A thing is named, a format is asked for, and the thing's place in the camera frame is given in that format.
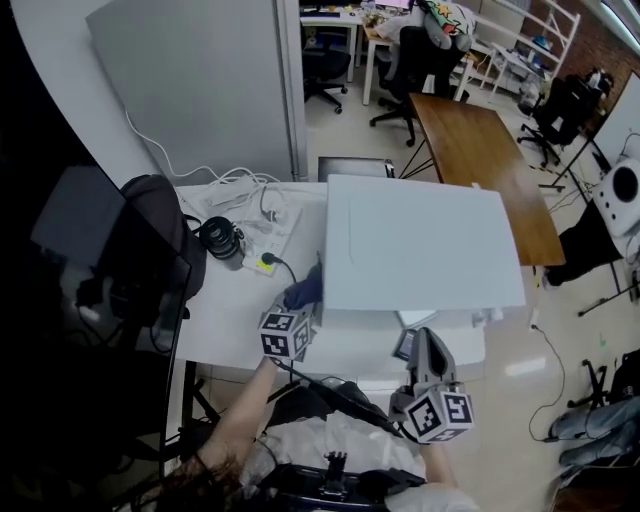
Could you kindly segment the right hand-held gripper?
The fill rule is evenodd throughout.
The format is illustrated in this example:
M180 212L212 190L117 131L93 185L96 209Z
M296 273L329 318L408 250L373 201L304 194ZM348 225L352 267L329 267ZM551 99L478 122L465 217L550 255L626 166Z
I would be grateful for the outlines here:
M474 427L471 396L456 380L455 360L433 330L414 333L407 370L417 384L398 388L388 412L403 437L416 444L445 443Z

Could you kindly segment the person's white shirt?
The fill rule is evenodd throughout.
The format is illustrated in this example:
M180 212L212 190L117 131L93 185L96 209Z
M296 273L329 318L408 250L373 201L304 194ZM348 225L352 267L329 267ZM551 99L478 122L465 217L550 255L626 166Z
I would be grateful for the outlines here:
M252 448L241 482L251 493L278 463L325 469L326 456L342 452L347 455L348 472L399 469L425 480L419 488L387 498L389 512L481 512L458 487L426 481L419 449L380 427L335 412L325 420L315 417L269 427Z

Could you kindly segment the black office chair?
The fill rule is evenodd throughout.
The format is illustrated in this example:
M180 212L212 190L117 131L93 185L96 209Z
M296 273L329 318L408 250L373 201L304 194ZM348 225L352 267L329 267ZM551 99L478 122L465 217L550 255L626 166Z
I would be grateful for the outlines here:
M300 26L300 36L304 102L312 97L319 97L333 104L336 114L341 114L342 103L331 95L329 90L338 89L341 94L348 92L347 87L335 82L335 79L348 71L351 64L350 54L331 49L327 45L311 47L303 25Z
M416 141L413 120L414 109L410 102L411 93L421 93L428 84L427 95L453 99L455 93L450 84L454 69L461 63L471 47L470 39L463 37L462 49L452 42L448 49L438 47L429 37L426 28L407 26L401 29L399 50L396 58L394 76L382 78L380 86L392 98L381 97L380 107L388 112L372 118L369 125L374 127L378 122L403 119L409 131L408 147Z
M548 166L549 160L554 165L560 164L561 158L556 148L571 144L594 116L600 102L607 98L609 81L602 80L600 73L594 73L591 77L598 79L597 85L578 75L554 78L547 99L539 102L532 111L531 117L536 126L521 125L520 131L528 133L528 136L519 136L516 142L534 143L542 154L542 168Z

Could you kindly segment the dark backpack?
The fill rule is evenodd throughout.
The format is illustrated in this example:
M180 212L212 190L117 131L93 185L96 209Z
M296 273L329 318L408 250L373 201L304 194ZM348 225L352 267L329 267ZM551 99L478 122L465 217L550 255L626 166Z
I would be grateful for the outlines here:
M182 212L162 176L136 177L121 192L132 217L124 222L127 255L111 288L114 309L145 327L175 330L204 283L207 256L197 219Z

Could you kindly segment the large black monitor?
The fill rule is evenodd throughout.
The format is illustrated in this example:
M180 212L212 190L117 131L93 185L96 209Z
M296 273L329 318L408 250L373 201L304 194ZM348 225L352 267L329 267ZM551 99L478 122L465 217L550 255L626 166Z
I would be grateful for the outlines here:
M81 482L156 462L189 264L97 167L1 227L0 454Z

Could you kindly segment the white box-shaped machine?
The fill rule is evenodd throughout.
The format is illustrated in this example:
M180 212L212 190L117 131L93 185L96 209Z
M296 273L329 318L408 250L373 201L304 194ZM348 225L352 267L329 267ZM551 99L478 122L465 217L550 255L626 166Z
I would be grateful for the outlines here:
M390 178L327 183L317 372L395 372L401 315L428 313L460 366L486 356L484 328L525 304L514 238L497 192Z

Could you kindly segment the black phone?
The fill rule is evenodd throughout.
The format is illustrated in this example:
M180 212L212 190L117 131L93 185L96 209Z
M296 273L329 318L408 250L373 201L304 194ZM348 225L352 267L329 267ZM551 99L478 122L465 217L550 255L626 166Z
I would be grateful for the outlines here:
M411 356L412 343L416 331L413 329L405 329L394 349L393 356L397 359L408 361Z

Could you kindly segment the white dome backpack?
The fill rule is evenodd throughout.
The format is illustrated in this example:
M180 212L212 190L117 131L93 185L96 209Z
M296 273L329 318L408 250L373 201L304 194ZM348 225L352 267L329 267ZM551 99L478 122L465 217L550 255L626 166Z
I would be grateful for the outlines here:
M640 161L620 161L594 188L593 201L612 237L629 234L640 222Z

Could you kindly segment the brown wooden table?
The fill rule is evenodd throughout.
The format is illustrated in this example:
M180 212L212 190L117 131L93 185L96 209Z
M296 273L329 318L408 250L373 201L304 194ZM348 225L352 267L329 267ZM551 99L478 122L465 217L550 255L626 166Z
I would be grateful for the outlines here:
M490 109L412 93L410 103L439 181L496 191L523 266L559 266L565 255L541 189L515 140Z

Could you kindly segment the person's left forearm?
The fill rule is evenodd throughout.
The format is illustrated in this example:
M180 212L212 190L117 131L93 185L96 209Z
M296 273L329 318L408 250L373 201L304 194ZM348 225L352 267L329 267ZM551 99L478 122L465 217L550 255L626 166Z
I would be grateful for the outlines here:
M242 469L259 433L277 373L278 367L264 357L199 450L199 460L207 469L218 470L228 462L233 469Z

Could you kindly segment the black stand pole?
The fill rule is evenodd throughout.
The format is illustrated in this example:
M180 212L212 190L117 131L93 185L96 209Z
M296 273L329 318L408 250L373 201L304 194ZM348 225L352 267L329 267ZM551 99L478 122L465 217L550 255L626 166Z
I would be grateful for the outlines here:
M572 159L564 166L563 170L557 174L554 178L554 180L551 183L539 183L538 186L540 189L542 190L551 190L554 191L558 194L561 194L565 189L568 188L567 185L562 183L562 180L564 179L565 176L568 176L570 178L570 181L573 183L574 185L574 189L571 190L568 195L571 196L573 193L577 193L578 197L581 199L581 201L585 204L585 206L588 206L589 202L592 200L592 198L589 196L589 193L593 192L595 190L594 187L591 187L590 189L587 189L585 186L582 185L581 181L578 179L577 175L573 172L573 165L575 163L577 163L582 155L582 153L589 147L589 146L594 146L596 149L596 153L603 159L605 159L602 151L600 150L599 146L597 145L597 143L594 140L595 135L593 133L589 134L587 136L587 138L585 139L584 143L582 144L582 146L576 151L576 153L574 154L574 156L572 157ZM630 284L626 285L625 287L622 287L620 284L620 279L618 277L617 274L617 270L615 267L615 264L613 262L608 262L607 263L607 268L610 270L612 278L613 278L613 283L615 286L615 292L612 295L609 296L603 296L598 298L595 302L593 302L591 305L586 306L580 310L577 311L576 315L578 318L583 318L585 317L587 314L591 313L592 311L610 303L611 301L617 299L618 297L621 297L623 295L627 295L630 294L632 290L636 289L637 291L640 292L640 283L636 283L636 282L631 282Z

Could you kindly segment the black bottle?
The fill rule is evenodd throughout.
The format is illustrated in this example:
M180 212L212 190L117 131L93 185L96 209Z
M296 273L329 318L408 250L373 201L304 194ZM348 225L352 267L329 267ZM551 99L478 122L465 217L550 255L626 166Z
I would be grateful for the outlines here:
M228 270L238 271L245 258L245 235L229 219L214 216L204 222L197 234L205 249Z

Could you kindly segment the white desk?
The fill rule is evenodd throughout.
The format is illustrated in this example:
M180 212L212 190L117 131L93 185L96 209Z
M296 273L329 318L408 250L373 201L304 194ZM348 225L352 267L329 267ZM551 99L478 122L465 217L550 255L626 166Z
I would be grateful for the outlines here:
M300 21L303 26L314 27L340 27L348 30L347 50L351 57L346 79L348 83L353 81L355 65L359 63L360 32L362 16L359 10L346 12L344 9L336 10L337 16L302 16Z

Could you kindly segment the person's right forearm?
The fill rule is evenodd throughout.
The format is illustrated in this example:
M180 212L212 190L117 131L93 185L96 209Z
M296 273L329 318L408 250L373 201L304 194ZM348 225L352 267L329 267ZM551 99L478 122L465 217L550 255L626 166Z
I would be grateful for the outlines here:
M425 479L430 484L457 488L451 461L443 443L421 445L419 449L425 466Z

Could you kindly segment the white shelving rack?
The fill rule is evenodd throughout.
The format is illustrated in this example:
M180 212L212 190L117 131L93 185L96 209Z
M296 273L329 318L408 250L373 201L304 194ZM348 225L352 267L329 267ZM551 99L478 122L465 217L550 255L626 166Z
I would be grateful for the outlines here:
M475 0L478 59L469 77L495 94L518 91L525 81L545 85L555 78L568 53L580 16L555 0Z

